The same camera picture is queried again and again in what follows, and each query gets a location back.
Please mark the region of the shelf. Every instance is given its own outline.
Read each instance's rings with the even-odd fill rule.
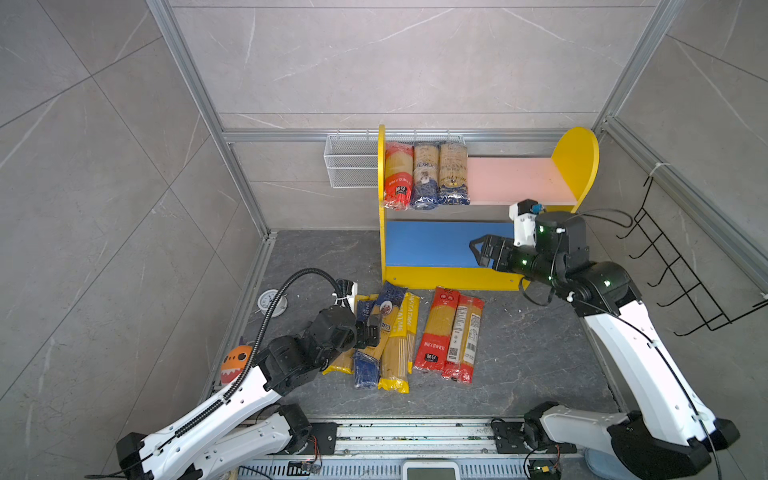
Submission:
[[[408,222],[386,224],[387,266],[487,268],[478,266],[469,242],[488,235],[515,236],[515,225],[477,222]]]
[[[531,198],[544,205],[575,205],[576,197],[551,158],[470,157],[471,205],[512,205]]]

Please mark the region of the plastic packaging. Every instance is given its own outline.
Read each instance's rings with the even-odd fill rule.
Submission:
[[[419,353],[413,361],[417,369],[442,370],[445,366],[445,356],[448,344],[451,342],[453,317],[458,306],[459,292],[442,288],[435,289],[435,299],[429,310],[429,318],[422,336]]]
[[[467,147],[460,144],[440,145],[440,187],[442,205],[469,205],[467,188]]]
[[[459,297],[451,343],[442,370],[443,377],[461,383],[472,383],[484,306],[485,302],[479,298],[465,295]]]
[[[404,286],[384,282],[384,287],[379,298],[374,302],[368,318],[369,325],[379,326],[379,345],[357,350],[352,356],[356,389],[379,388],[379,362],[407,290]]]
[[[368,317],[373,310],[373,301],[379,295],[357,295],[355,301],[357,302],[357,321],[368,323]],[[352,375],[353,361],[352,355],[355,353],[355,349],[349,349],[341,355],[337,356],[333,362],[328,365],[328,368],[323,370],[323,375],[331,372],[349,373]]]
[[[387,142],[384,157],[384,206],[404,210],[413,190],[413,145]]]
[[[414,309],[416,315],[419,314],[420,300],[416,295],[406,293],[402,301],[382,354],[380,389],[408,393],[408,318],[413,318]]]
[[[411,206],[431,210],[438,205],[437,177],[440,150],[435,144],[416,144],[413,148],[413,195]]]
[[[408,330],[408,373],[413,373],[413,356],[416,354],[416,330],[419,327],[419,305],[421,297],[413,296],[415,301],[409,302],[410,310],[406,314],[406,329]]]

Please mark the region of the white zip tie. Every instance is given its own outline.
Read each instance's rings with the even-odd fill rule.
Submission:
[[[656,166],[653,169],[651,169],[650,173],[648,174],[648,177],[653,177],[654,172],[656,171],[656,169],[661,167],[662,165],[667,165],[669,167],[672,164],[665,164],[665,163],[662,163],[662,162],[657,162]]]

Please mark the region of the red pasta package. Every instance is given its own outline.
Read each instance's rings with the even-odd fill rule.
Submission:
[[[458,298],[451,342],[442,370],[444,378],[472,383],[484,306],[485,302],[473,296],[461,295]]]
[[[413,191],[413,145],[389,141],[384,157],[384,206],[404,210]]]
[[[435,299],[429,310],[422,344],[413,362],[413,366],[417,369],[442,370],[445,366],[445,354],[451,342],[458,296],[457,290],[449,290],[441,286],[435,289]]]

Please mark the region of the black wire rack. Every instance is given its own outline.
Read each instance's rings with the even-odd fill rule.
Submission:
[[[669,239],[669,237],[667,237],[667,234],[661,229],[661,227],[659,227],[659,224],[656,223],[656,220],[654,220],[654,218],[648,213],[648,211],[645,210],[645,202],[648,199],[648,194],[650,193],[650,187],[653,184],[653,182],[654,182],[654,179],[652,177],[648,177],[645,180],[645,183],[643,183],[644,187],[647,185],[647,189],[645,190],[645,197],[643,197],[643,203],[641,204],[640,209],[634,215],[634,225],[627,232],[626,235],[623,235],[623,236],[617,235],[616,238],[625,239],[625,238],[629,237],[632,234],[632,232],[635,231],[635,229],[638,229],[639,231],[641,231],[643,233],[643,235],[646,237],[646,239],[648,240],[649,244],[645,248],[645,250],[643,250],[643,252],[640,255],[637,255],[636,257],[630,255],[629,257],[636,260],[636,259],[639,259],[640,257],[642,257],[643,255],[645,255],[650,249],[654,249],[656,251],[656,253],[658,254],[658,256],[661,258],[661,261],[663,261],[664,265],[666,265],[666,267],[664,268],[663,273],[661,274],[661,278],[659,278],[659,280],[656,283],[647,282],[648,286],[651,286],[651,287],[659,286],[661,284],[661,282],[664,280],[664,277],[667,275],[667,273],[671,273],[672,277],[674,277],[674,279],[675,279],[675,282],[680,287],[680,289],[683,291],[680,295],[675,297],[675,299],[670,301],[669,303],[661,304],[661,303],[657,302],[657,305],[661,306],[661,307],[670,306],[673,303],[677,302],[678,300],[682,300],[683,298],[686,298],[690,302],[691,306],[693,306],[694,310],[696,310],[696,313],[698,314],[699,318],[701,318],[701,322],[702,322],[701,325],[693,328],[692,330],[690,330],[688,332],[685,332],[685,333],[674,332],[674,334],[677,335],[677,336],[686,336],[686,335],[690,335],[691,333],[693,333],[693,332],[695,332],[698,329],[701,329],[703,327],[706,327],[711,332],[713,332],[715,330],[723,328],[726,325],[730,325],[731,323],[736,322],[737,320],[742,319],[745,316],[748,316],[748,315],[750,315],[752,313],[755,313],[757,310],[760,310],[764,306],[768,306],[768,298],[766,298],[766,299],[764,299],[764,300],[762,300],[762,301],[752,305],[751,310],[749,310],[748,312],[742,313],[741,315],[739,315],[739,316],[737,316],[735,318],[730,318],[723,311],[722,307],[720,307],[720,304],[712,296],[712,294],[710,293],[709,289],[707,289],[707,286],[704,285],[703,282],[701,281],[701,279],[699,278],[699,276],[696,275],[696,272],[694,271],[694,269],[692,269],[690,267],[689,263],[687,262],[687,260],[685,260],[683,258],[683,256],[680,255],[680,251],[677,249],[676,246],[674,246],[674,243],[672,243],[672,241]],[[656,229],[659,231],[659,234],[656,235],[653,239],[651,239],[651,235],[649,235],[648,232],[646,231],[646,229],[643,228],[643,226],[641,225],[641,222],[643,220],[650,221],[656,227]],[[673,257],[672,260],[667,260],[667,258],[664,255],[662,255],[661,251],[659,250],[658,244],[659,244],[659,242],[661,240],[666,240],[666,243],[668,243],[670,245],[670,247],[672,248],[672,251],[674,251],[674,254],[672,255],[672,257]],[[680,281],[680,277],[682,275],[678,276],[675,273],[675,271],[672,269],[672,267],[674,265],[676,265],[676,264],[683,265],[684,269],[687,270],[687,274],[690,274],[690,276],[693,277],[693,280],[690,282],[692,284],[689,287],[685,287],[683,285],[683,282]],[[709,297],[709,300],[711,301],[711,304],[714,307],[713,315],[707,315],[707,316],[709,316],[709,319],[706,318],[705,315],[702,313],[701,309],[699,308],[699,305],[697,305],[697,302],[694,301],[694,298],[691,298],[691,294],[698,295],[698,294],[700,294],[700,292],[703,292],[706,296]],[[724,321],[721,320],[717,324],[713,324],[715,322],[715,320],[718,320],[720,318],[724,319]]]

